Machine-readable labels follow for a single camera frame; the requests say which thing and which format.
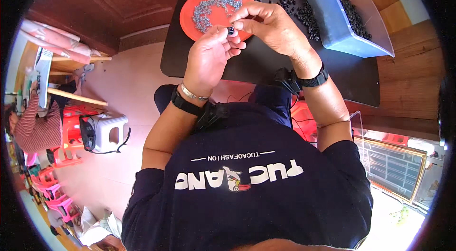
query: wooden table leg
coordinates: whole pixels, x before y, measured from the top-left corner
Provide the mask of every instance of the wooden table leg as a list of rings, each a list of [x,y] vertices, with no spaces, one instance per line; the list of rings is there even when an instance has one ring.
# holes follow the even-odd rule
[[[86,98],[86,97],[83,97],[83,96],[78,96],[78,95],[71,94],[71,93],[68,93],[68,92],[65,92],[65,91],[62,91],[62,90],[59,90],[59,89],[51,88],[51,87],[47,88],[47,92],[50,93],[50,94],[59,95],[59,96],[62,96],[62,97],[73,99],[73,100],[79,100],[79,101],[88,102],[88,103],[92,103],[92,104],[100,105],[100,106],[105,106],[105,107],[108,106],[108,102],[98,101],[98,100]]]

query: striped shirt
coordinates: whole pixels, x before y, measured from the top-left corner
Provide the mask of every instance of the striped shirt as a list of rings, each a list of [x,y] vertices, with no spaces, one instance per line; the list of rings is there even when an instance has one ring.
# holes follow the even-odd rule
[[[62,144],[59,106],[54,102],[45,117],[37,117],[38,100],[38,95],[33,93],[27,109],[14,129],[17,144],[28,154],[59,147]]]

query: clear plastic bin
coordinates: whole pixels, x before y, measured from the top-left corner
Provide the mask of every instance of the clear plastic bin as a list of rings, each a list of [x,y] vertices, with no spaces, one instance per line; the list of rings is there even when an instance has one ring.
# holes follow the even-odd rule
[[[315,12],[323,46],[359,57],[391,55],[393,46],[385,24],[372,0],[350,0],[372,35],[368,41],[356,35],[339,0],[307,0]]]

